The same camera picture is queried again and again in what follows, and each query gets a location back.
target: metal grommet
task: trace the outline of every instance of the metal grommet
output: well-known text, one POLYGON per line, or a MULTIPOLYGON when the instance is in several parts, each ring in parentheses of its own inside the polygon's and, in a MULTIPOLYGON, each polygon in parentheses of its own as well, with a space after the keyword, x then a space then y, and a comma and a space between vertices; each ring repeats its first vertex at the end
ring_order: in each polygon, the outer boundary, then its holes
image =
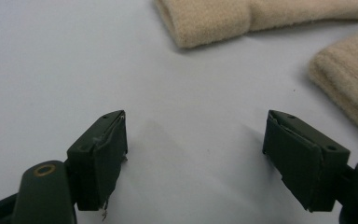
POLYGON ((34 170, 34 175, 39 177, 39 176, 49 175, 49 174, 53 173, 54 171, 55 171, 55 165, 46 164, 46 165, 41 165, 41 166, 37 167, 34 170))

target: folded cloth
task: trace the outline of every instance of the folded cloth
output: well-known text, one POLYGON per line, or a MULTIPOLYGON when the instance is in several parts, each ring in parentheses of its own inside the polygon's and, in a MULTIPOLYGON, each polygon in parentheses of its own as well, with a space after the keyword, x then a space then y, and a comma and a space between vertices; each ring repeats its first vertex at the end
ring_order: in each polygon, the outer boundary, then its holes
POLYGON ((358 20, 358 0, 155 0, 180 48, 305 21, 358 20))
POLYGON ((358 125, 358 34, 320 51, 310 79, 358 125))

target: white table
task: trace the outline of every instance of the white table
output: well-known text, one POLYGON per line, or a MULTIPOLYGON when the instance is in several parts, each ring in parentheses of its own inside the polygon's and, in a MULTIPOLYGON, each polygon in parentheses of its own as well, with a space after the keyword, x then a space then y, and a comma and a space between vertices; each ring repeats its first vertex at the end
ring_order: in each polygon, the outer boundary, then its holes
POLYGON ((151 0, 0 1, 0 199, 124 109, 129 161, 104 223, 337 223, 339 203, 305 211, 261 148, 275 109, 358 162, 358 128, 307 78, 315 53, 357 31, 324 21, 182 50, 151 0))

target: beige cloth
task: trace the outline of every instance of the beige cloth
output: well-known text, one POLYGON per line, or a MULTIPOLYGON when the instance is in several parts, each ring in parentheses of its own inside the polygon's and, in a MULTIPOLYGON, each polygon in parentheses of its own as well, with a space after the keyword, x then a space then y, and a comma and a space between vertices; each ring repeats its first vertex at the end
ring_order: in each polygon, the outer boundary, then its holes
POLYGON ((310 79, 358 125, 358 34, 319 52, 310 79))
POLYGON ((358 0, 155 0, 180 48, 305 21, 358 20, 358 0))

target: clip jaw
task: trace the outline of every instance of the clip jaw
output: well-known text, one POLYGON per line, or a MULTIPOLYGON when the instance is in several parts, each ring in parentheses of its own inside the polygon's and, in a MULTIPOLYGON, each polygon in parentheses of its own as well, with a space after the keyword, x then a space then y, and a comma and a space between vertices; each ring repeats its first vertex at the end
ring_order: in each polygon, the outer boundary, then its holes
POLYGON ((338 200, 340 223, 358 223, 358 164, 355 170, 347 165, 345 147, 301 119, 270 110, 263 153, 306 210, 331 211, 338 200))
POLYGON ((103 207, 116 187, 127 152, 124 111, 101 116, 69 147, 65 163, 75 179, 71 189, 76 189, 80 211, 103 207))
POLYGON ((28 169, 18 194, 0 201, 0 224, 75 224, 81 211, 107 206, 128 152, 125 112, 106 114, 68 149, 68 160, 28 169))

